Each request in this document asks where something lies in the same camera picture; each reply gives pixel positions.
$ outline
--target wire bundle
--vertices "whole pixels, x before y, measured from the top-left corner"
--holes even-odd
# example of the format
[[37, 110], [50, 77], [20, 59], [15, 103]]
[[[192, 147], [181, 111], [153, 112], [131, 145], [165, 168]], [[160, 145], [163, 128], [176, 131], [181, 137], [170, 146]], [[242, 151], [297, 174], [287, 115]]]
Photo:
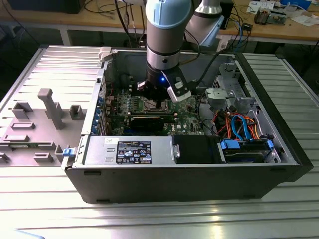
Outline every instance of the wire bundle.
[[[217, 117], [225, 120], [225, 125], [217, 132], [219, 137], [244, 141], [244, 138], [240, 135], [241, 130], [243, 130], [246, 140], [260, 139], [257, 132], [257, 123], [252, 118], [240, 113], [228, 112], [227, 110], [222, 112], [222, 114], [220, 112], [217, 111], [213, 119], [215, 124], [217, 123]], [[242, 123], [238, 131], [236, 130], [236, 123]]]

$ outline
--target paper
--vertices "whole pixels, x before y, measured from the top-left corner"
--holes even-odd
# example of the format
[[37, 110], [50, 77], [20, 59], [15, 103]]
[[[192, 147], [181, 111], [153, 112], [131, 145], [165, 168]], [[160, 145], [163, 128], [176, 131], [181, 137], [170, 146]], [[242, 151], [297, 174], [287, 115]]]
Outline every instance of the paper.
[[304, 26], [312, 26], [315, 24], [319, 24], [319, 19], [313, 19], [311, 17], [308, 16], [297, 16], [294, 18], [291, 18], [292, 21], [298, 22]]
[[275, 5], [274, 1], [268, 1], [268, 2], [251, 1], [248, 5], [247, 12], [257, 14], [258, 9], [260, 7], [272, 10], [274, 9], [274, 5]]

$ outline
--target blue latch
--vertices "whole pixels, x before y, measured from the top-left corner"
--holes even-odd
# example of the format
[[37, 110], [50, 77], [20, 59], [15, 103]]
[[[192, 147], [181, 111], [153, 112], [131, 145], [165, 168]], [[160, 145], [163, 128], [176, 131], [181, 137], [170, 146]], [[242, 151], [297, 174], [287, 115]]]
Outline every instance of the blue latch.
[[76, 148], [66, 148], [62, 152], [63, 157], [74, 157], [76, 155]]
[[270, 149], [273, 149], [274, 148], [274, 144], [271, 142], [271, 140], [268, 140], [267, 141], [267, 144], [269, 146]]
[[222, 149], [240, 149], [240, 144], [236, 140], [223, 140], [220, 145]]

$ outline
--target side panel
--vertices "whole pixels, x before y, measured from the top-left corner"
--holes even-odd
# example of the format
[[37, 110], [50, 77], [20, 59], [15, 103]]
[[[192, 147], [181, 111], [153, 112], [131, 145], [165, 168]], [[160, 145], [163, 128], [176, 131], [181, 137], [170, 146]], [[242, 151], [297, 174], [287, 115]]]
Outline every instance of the side panel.
[[87, 203], [262, 198], [300, 166], [68, 169]]
[[261, 84], [258, 77], [256, 76], [254, 70], [249, 65], [249, 64], [253, 64], [253, 62], [247, 61], [243, 54], [237, 54], [236, 58], [241, 68], [244, 70], [247, 76], [246, 81], [247, 80], [249, 81], [249, 84], [252, 87], [251, 90], [253, 90], [256, 93], [259, 100], [262, 102], [262, 106], [265, 108], [265, 112], [267, 112], [276, 130], [279, 132], [279, 135], [281, 136], [284, 143], [286, 144], [290, 154], [293, 156], [296, 162], [302, 165], [302, 167], [300, 167], [300, 170], [295, 175], [289, 176], [289, 178], [287, 178], [284, 181], [284, 182], [294, 182], [297, 179], [299, 179], [301, 176], [303, 176], [305, 173], [309, 172], [313, 168], [313, 165], [311, 164], [307, 155], [305, 154], [300, 144], [296, 140], [295, 136], [289, 129], [287, 123], [284, 121], [283, 117], [279, 113], [272, 99], [267, 94], [263, 85]]

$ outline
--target wooden workbench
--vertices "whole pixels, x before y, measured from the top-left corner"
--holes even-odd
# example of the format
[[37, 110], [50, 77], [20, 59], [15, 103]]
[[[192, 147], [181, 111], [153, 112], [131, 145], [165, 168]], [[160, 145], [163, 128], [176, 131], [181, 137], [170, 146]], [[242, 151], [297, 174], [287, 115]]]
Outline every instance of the wooden workbench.
[[[99, 5], [112, 4], [113, 0], [99, 0]], [[303, 26], [290, 19], [287, 19], [285, 25], [267, 24], [258, 25], [254, 23], [254, 14], [246, 13], [247, 4], [249, 0], [235, 0], [236, 8], [239, 15], [244, 19], [246, 23], [253, 25], [250, 40], [253, 41], [266, 41], [266, 42], [282, 42], [282, 43], [298, 43], [298, 44], [315, 44], [319, 39], [319, 26], [314, 25], [310, 27]], [[82, 9], [79, 14], [65, 14], [56, 12], [37, 12], [37, 11], [16, 11], [11, 10], [10, 6], [7, 6], [10, 12], [16, 19], [24, 26], [29, 27], [43, 27], [43, 28], [55, 28], [59, 29], [63, 42], [68, 45], [70, 40], [67, 34], [68, 30], [91, 30], [91, 31], [112, 31], [123, 32], [120, 21], [116, 12], [109, 19], [103, 15], [88, 12]], [[87, 6], [92, 11], [97, 11], [95, 2], [90, 3]], [[135, 27], [138, 29], [138, 33], [142, 32], [143, 24], [139, 6], [133, 6], [133, 16]], [[108, 6], [103, 10], [112, 10], [114, 6]], [[319, 11], [319, 7], [311, 6], [311, 11]], [[1, 6], [0, 8], [0, 24], [1, 25], [17, 25], [13, 21], [11, 16]], [[220, 30], [218, 38], [225, 41], [230, 40], [233, 36], [237, 35], [238, 30], [235, 28], [233, 22], [229, 22], [226, 30]]]

